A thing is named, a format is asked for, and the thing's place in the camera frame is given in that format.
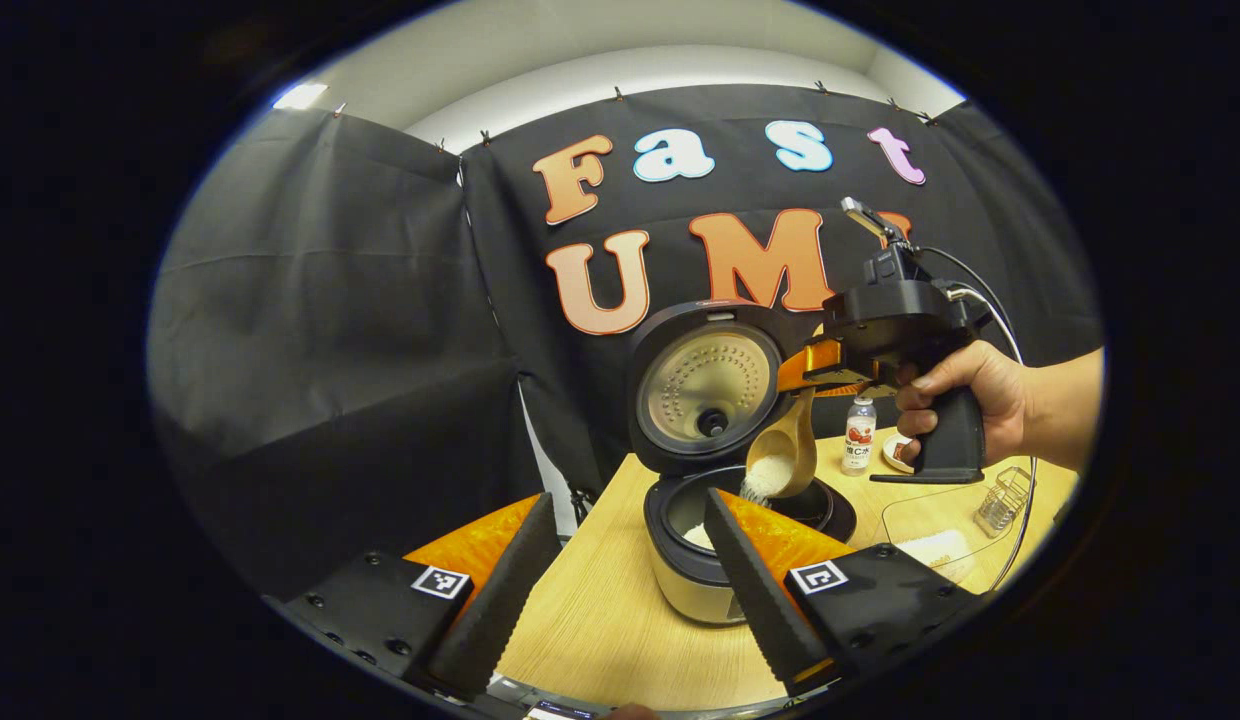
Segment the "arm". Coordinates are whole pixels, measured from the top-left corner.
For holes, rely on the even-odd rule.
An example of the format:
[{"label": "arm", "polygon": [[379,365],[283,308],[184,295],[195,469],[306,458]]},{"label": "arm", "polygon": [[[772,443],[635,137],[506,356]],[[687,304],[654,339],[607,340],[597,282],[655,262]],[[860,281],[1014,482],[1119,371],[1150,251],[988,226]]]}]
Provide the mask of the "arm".
[{"label": "arm", "polygon": [[[930,373],[916,377],[904,368],[895,404],[903,410],[897,425],[905,437],[935,429],[931,400],[955,387],[971,385],[985,415],[985,463],[1012,455],[1042,457],[1064,468],[1078,470],[1087,461],[1100,419],[1104,394],[1104,347],[1048,368],[1024,368],[992,345],[977,341]],[[910,442],[905,461],[921,445]]]},{"label": "arm", "polygon": [[1024,368],[1028,406],[1021,451],[1079,470],[1091,456],[1104,394],[1104,347],[1048,368]]}]

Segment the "human hand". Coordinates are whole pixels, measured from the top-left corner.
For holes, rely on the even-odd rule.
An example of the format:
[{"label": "human hand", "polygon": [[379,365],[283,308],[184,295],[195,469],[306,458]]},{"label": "human hand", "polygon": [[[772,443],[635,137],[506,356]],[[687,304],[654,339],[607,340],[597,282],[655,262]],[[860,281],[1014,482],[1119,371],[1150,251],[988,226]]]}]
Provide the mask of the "human hand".
[{"label": "human hand", "polygon": [[[937,420],[935,411],[930,410],[935,397],[955,387],[968,385],[985,416],[982,466],[1017,455],[1024,442],[1025,419],[1030,415],[1024,371],[1024,366],[982,340],[945,357],[921,378],[915,366],[904,366],[897,373],[901,387],[895,394],[895,406],[901,414],[895,430],[904,437],[930,432]],[[913,439],[900,451],[900,459],[913,465],[921,450],[923,444]]]}]

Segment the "rice cooker lid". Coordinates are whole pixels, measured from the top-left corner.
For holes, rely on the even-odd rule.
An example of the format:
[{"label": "rice cooker lid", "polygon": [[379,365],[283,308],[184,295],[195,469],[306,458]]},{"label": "rice cooker lid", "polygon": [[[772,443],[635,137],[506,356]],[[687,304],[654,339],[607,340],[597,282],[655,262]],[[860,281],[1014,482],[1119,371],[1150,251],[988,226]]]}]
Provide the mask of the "rice cooker lid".
[{"label": "rice cooker lid", "polygon": [[739,461],[792,400],[776,373],[794,351],[792,320],[738,301],[675,305],[635,333],[627,379],[634,454],[660,473]]}]

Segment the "rice cooker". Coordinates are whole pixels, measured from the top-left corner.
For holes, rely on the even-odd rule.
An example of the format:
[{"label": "rice cooker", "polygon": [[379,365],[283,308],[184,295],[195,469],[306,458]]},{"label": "rice cooker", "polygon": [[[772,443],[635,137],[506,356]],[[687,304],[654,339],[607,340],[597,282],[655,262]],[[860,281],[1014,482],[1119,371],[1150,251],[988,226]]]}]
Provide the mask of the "rice cooker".
[{"label": "rice cooker", "polygon": [[[684,539],[703,523],[708,488],[740,493],[753,439],[794,404],[776,373],[802,347],[789,316],[739,301],[698,301],[652,315],[634,333],[626,383],[629,436],[660,473],[644,498],[651,564],[670,605],[711,625],[743,623],[717,554]],[[816,478],[771,509],[847,542],[856,511]]]}]

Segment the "pink letter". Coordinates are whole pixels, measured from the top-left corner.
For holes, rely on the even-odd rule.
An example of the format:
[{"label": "pink letter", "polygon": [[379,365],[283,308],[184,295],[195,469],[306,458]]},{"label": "pink letter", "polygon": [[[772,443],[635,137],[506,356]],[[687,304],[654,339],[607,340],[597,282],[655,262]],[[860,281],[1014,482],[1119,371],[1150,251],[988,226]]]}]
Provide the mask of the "pink letter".
[{"label": "pink letter", "polygon": [[904,178],[904,182],[928,182],[928,176],[920,169],[914,169],[909,164],[909,159],[904,156],[909,151],[908,143],[899,140],[899,138],[892,135],[892,131],[885,128],[877,128],[875,131],[868,133],[868,138],[873,143],[877,143],[883,152],[887,152],[887,160],[892,164],[892,169],[895,170],[898,176]]}]

